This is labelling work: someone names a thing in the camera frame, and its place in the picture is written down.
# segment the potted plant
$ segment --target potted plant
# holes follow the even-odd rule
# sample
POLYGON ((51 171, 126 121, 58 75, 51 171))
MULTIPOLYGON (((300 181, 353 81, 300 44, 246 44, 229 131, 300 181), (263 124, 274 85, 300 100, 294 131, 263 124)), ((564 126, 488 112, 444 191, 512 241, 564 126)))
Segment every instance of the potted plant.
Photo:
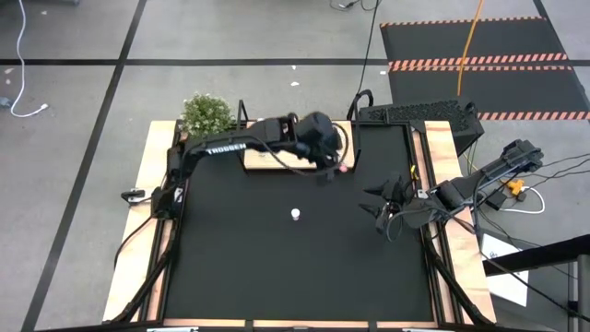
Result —
POLYGON ((215 135, 234 125, 228 103, 221 98, 198 92, 192 99, 184 100, 181 119, 183 132, 192 138, 215 135))

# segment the wooden board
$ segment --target wooden board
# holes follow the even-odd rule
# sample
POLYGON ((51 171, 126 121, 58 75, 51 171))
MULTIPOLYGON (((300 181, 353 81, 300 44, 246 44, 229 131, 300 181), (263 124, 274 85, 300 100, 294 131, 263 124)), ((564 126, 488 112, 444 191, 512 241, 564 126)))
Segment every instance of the wooden board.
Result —
MULTIPOLYGON (((350 125, 350 121, 334 121, 334 123, 339 124, 344 128, 345 132, 348 136, 348 152, 344 158, 344 164, 352 168, 354 167, 354 144, 352 143, 352 127, 350 125)), ((342 140, 342 149, 338 151, 339 155, 342 156, 342 152, 344 150, 345 145, 345 138, 344 134, 341 130, 338 129, 338 133, 340 134, 340 139, 342 140)), ((310 163, 305 159, 297 159, 295 155, 290 154, 285 151, 280 151, 277 153, 277 157, 279 157, 282 161, 284 161, 287 165, 295 169, 314 169, 315 163, 310 163)), ((271 155, 267 152, 258 152, 254 150, 246 150, 244 151, 244 158, 243 158, 243 165, 246 170, 275 170, 275 169, 284 169, 271 155)))
MULTIPOLYGON (((144 155, 139 166, 136 187, 147 194, 160 185, 166 172, 166 150, 174 137, 174 121, 154 121, 149 127, 144 155)), ((149 203, 131 207, 123 238, 149 217, 149 203)), ((111 290, 104 309, 103 320, 118 315, 144 282, 148 272, 149 257, 154 244, 156 220, 150 221, 123 249, 112 276, 111 290)))
MULTIPOLYGON (((432 168, 437 184, 463 176, 454 150, 454 141, 449 123, 445 121, 428 121, 425 124, 426 138, 431 151, 432 168)), ((459 213, 457 217, 472 222, 468 208, 459 213)), ((446 234, 456 280, 480 312, 490 321, 495 322, 496 314, 491 303, 488 281, 481 263, 477 237, 466 231, 454 220, 447 223, 446 234)), ((466 323, 471 323, 465 311, 463 311, 463 319, 466 323)))
MULTIPOLYGON (((149 134, 147 136, 144 157, 137 177, 136 186, 140 188, 153 189, 161 182, 162 174, 166 167, 166 149, 171 146, 175 122, 159 121, 152 122, 149 134)), ((446 122, 427 122, 427 139, 431 150, 431 159, 434 169, 434 175, 437 182, 450 180, 461 176, 458 159, 455 155, 453 137, 451 129, 446 122)), ((421 153, 419 136, 414 135, 414 144, 417 150, 419 168, 425 170, 424 157, 421 153)), ((420 175, 420 180, 424 186, 428 186, 426 175, 420 175)), ((149 216, 149 205, 133 207, 129 212, 127 226, 125 227, 124 237, 126 234, 135 229, 135 227, 149 216)), ((471 221, 469 212, 463 211, 458 216, 461 219, 471 221)), ((119 257, 119 264, 115 269, 112 280, 111 292, 107 301, 104 319, 111 319, 119 314, 131 298, 135 295, 136 290, 146 277, 148 269, 148 260, 154 239, 156 222, 152 221, 140 232, 133 241, 122 251, 119 257)), ((167 241, 167 232, 169 226, 165 228, 162 240, 167 241)), ((465 231, 456 222, 450 221, 446 227, 449 238, 449 247, 453 259, 454 273, 457 281, 464 288, 471 301, 479 310, 488 317, 489 320, 495 321, 495 314, 491 305, 491 297, 488 291, 488 285, 483 266, 481 264, 478 242, 474 235, 465 231)), ((440 286, 442 293, 442 304, 447 321, 452 321, 453 313, 450 304, 450 295, 448 288, 441 278, 440 286)), ((161 278, 154 286, 151 294, 152 307, 148 309, 148 319, 155 319, 157 307, 160 305, 158 299, 161 292, 161 278)), ((245 321, 237 320, 209 320, 209 319, 167 319, 166 325, 170 326, 245 326, 245 321)), ((343 326, 361 326, 368 327, 368 322, 308 322, 308 321, 254 321, 255 326, 309 326, 309 327, 332 327, 343 326)), ((434 322, 378 322, 379 328, 394 327, 415 327, 429 328, 435 327, 434 322)))

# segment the wooden table frame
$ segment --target wooden table frame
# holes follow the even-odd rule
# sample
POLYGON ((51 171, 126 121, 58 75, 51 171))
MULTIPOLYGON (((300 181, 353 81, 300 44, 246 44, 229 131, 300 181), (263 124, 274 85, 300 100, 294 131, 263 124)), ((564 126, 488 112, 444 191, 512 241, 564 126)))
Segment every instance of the wooden table frame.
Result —
MULTIPOLYGON (((136 187, 151 190, 160 185, 161 175, 165 173, 166 169, 166 150, 171 146, 175 126, 176 123, 174 121, 154 121, 151 123, 137 176, 136 187)), ((436 183, 462 176, 455 154, 454 141, 449 124, 447 122, 426 122, 425 129, 424 135, 421 135, 418 131, 412 133, 422 187, 428 188, 430 184, 429 175, 425 172, 428 162, 431 164, 433 177, 435 178, 432 180, 435 180, 436 183), (423 146, 428 147, 430 157, 423 150, 423 146)), ((149 204, 131 208, 124 230, 124 238, 149 216, 149 209, 149 204)), ((468 209, 462 211, 457 217, 471 221, 471 215, 468 209)), ((434 224, 431 224, 430 227, 432 233, 437 232, 434 224)), ((162 229, 161 242, 159 244, 160 254, 168 242, 171 220, 166 220, 162 229)), ((466 231, 453 220, 448 222, 445 230, 446 244, 451 253, 452 267, 456 280, 480 312, 489 320, 495 321, 495 313, 488 290, 488 282, 481 263, 476 236, 466 231)), ((157 221, 153 219, 120 253, 118 264, 112 278, 111 290, 103 320, 109 320, 118 315, 128 304, 129 300, 133 298, 136 290, 147 276, 156 231, 157 221)), ((441 237, 434 240, 434 246, 440 253, 442 250, 441 237)), ((161 293, 164 290, 162 285, 163 272, 160 274, 149 296, 149 306, 145 313, 146 320, 158 319, 161 293)), ((450 291, 440 274, 438 275, 438 285, 436 288, 438 288, 441 294, 444 320, 452 323, 455 319, 450 291)), ((465 312, 462 311, 461 315, 465 323, 470 323, 465 312)), ((243 319, 165 319, 163 323, 165 326, 246 326, 246 321, 243 319)), ((369 328, 369 322, 254 320, 254 327, 295 326, 369 328)), ((436 326, 436 322, 377 322, 378 328, 429 328, 436 326)))

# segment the black table surface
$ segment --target black table surface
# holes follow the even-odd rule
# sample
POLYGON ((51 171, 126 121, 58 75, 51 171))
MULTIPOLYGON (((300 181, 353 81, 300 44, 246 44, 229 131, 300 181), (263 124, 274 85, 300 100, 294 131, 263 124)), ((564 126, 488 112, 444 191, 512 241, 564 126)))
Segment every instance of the black table surface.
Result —
POLYGON ((383 204, 362 189, 391 171, 409 180, 405 129, 362 127, 360 137, 356 171, 326 186, 286 170, 245 173, 233 154, 201 160, 165 318, 432 321, 418 232, 387 243, 358 207, 383 204))

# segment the black floor mat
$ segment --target black floor mat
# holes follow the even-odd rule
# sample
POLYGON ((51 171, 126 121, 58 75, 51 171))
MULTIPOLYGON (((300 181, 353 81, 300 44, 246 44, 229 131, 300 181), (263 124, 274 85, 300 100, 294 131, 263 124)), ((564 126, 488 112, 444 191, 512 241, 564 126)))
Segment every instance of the black floor mat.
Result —
MULTIPOLYGON (((416 60, 417 65, 420 59, 458 65, 472 22, 384 23, 381 31, 387 59, 393 66, 402 65, 403 60, 408 60, 406 65, 416 60)), ((559 40, 544 18, 501 18, 478 22, 468 55, 470 64, 482 65, 517 63, 519 54, 521 62, 564 60, 561 52, 559 40)))
POLYGON ((404 228, 387 243, 357 206, 383 203, 362 188, 391 171, 409 180, 405 136, 401 126, 362 127, 357 170, 327 186, 288 171, 246 174, 234 155, 202 160, 165 317, 432 321, 418 234, 404 228))
MULTIPOLYGON (((588 117, 584 95, 567 66, 466 67, 462 96, 483 120, 572 120, 588 117)), ((389 73, 395 103, 456 96, 458 67, 415 68, 389 73)))

